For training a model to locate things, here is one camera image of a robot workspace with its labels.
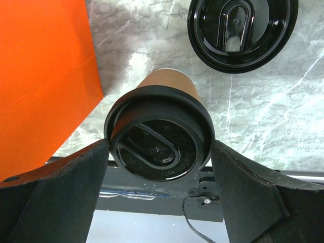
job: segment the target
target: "marble surface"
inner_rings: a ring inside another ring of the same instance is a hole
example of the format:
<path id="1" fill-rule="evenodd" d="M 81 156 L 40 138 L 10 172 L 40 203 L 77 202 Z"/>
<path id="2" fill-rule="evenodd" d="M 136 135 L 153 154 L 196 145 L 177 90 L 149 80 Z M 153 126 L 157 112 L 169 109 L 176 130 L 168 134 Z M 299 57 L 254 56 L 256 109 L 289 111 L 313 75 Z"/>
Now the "marble surface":
<path id="1" fill-rule="evenodd" d="M 217 139 L 274 169 L 324 171 L 324 2 L 299 0 L 295 30 L 268 64 L 244 74 L 212 70 L 187 35 L 190 0 L 87 0 L 104 100 L 55 153 L 103 137 L 113 103 L 151 71 L 194 81 Z"/>

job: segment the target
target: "wire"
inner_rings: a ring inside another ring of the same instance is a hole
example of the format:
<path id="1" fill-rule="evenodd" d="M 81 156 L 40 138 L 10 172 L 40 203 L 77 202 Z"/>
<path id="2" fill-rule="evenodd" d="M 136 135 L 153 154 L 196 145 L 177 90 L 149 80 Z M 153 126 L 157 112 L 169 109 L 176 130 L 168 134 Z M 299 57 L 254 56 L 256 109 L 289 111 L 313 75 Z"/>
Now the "wire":
<path id="1" fill-rule="evenodd" d="M 188 220 L 188 217 L 186 215 L 186 212 L 185 212 L 185 209 L 184 209 L 184 205 L 186 203 L 186 200 L 188 198 L 198 198 L 198 197 L 207 197 L 208 199 L 210 199 L 211 201 L 215 201 L 215 198 L 213 198 L 211 196 L 211 194 L 209 193 L 203 193 L 203 194 L 200 194 L 200 195 L 196 195 L 196 196 L 188 196 L 186 198 L 184 198 L 182 200 L 182 211 L 183 211 L 183 216 L 185 217 L 186 221 L 187 221 L 187 224 L 189 225 L 190 229 L 195 232 L 198 236 L 200 236 L 201 238 L 203 238 L 206 242 L 208 243 L 216 243 L 215 241 L 213 241 L 212 239 L 208 238 L 207 236 L 203 235 L 202 233 L 198 232 L 192 225 L 191 223 L 189 222 Z"/>

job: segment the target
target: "black plastic lid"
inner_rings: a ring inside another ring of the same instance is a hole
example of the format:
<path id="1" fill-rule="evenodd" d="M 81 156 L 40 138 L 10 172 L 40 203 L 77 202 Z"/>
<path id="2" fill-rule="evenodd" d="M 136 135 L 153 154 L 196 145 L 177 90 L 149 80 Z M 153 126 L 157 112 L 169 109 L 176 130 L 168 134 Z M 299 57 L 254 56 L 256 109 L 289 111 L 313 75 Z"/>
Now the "black plastic lid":
<path id="1" fill-rule="evenodd" d="M 153 181 L 197 172 L 208 162 L 215 136 L 208 112 L 196 99 L 164 86 L 141 87 L 121 97 L 104 133 L 119 166 Z"/>
<path id="2" fill-rule="evenodd" d="M 243 73 L 263 66 L 288 41 L 298 0 L 192 0 L 191 45 L 209 67 Z"/>

